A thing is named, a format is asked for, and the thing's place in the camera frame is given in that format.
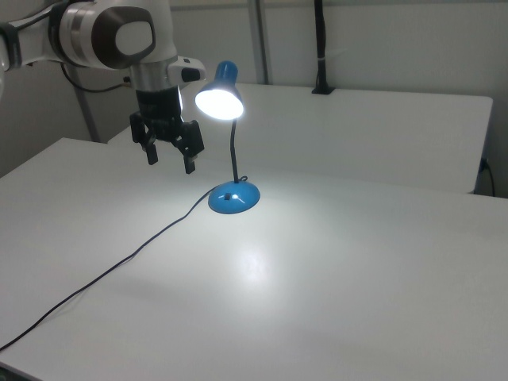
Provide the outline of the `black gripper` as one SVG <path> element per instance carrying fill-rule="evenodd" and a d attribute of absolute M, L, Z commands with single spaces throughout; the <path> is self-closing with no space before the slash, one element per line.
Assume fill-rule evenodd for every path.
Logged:
<path fill-rule="evenodd" d="M 175 147 L 182 153 L 185 172 L 195 170 L 198 154 L 205 147 L 199 123 L 196 120 L 183 122 L 180 89 L 148 92 L 136 91 L 139 111 L 129 117 L 132 139 L 140 144 L 146 153 L 148 164 L 158 162 L 155 141 L 175 141 Z"/>

